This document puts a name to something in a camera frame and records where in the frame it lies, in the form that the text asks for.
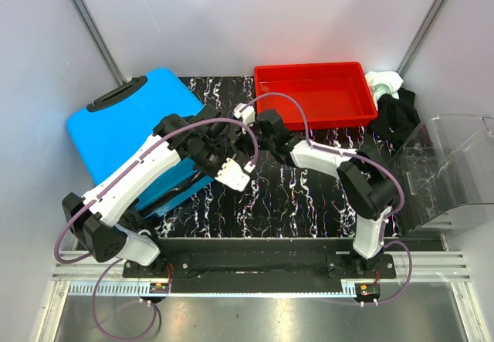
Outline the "blue hard-shell suitcase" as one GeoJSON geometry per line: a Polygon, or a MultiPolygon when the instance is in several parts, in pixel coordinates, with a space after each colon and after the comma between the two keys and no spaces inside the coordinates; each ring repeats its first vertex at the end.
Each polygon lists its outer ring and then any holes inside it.
{"type": "MultiPolygon", "coordinates": [[[[168,69],[155,69],[102,95],[69,117],[66,129],[94,184],[105,181],[146,141],[166,116],[186,118],[204,104],[168,69]]],[[[179,206],[209,185],[190,159],[161,175],[138,198],[142,216],[179,206]]]]}

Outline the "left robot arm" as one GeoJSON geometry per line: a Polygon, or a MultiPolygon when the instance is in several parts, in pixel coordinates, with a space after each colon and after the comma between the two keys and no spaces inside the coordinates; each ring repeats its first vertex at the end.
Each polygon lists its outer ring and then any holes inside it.
{"type": "Polygon", "coordinates": [[[107,180],[79,197],[67,195],[63,209],[67,223],[54,248],[56,260],[64,264],[59,253],[62,238],[71,232],[98,262],[112,258],[136,262],[149,276],[160,276],[167,259],[148,236],[121,227],[124,212],[162,174],[174,168],[183,158],[193,159],[197,166],[222,184],[242,190],[249,177],[225,148],[214,152],[206,147],[205,138],[212,124],[246,124],[230,118],[212,118],[189,123],[178,115],[165,117],[144,144],[107,180]]]}

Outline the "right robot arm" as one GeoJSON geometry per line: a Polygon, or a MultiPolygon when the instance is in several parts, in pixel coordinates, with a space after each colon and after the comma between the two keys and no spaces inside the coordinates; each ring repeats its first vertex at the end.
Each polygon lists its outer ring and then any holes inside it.
{"type": "Polygon", "coordinates": [[[384,252],[387,222],[404,206],[404,190],[379,152],[330,147],[299,137],[275,110],[257,115],[252,106],[244,105],[235,115],[252,128],[259,148],[269,151],[280,164],[318,171],[340,181],[357,215],[352,250],[344,261],[359,277],[375,272],[384,252]]]}

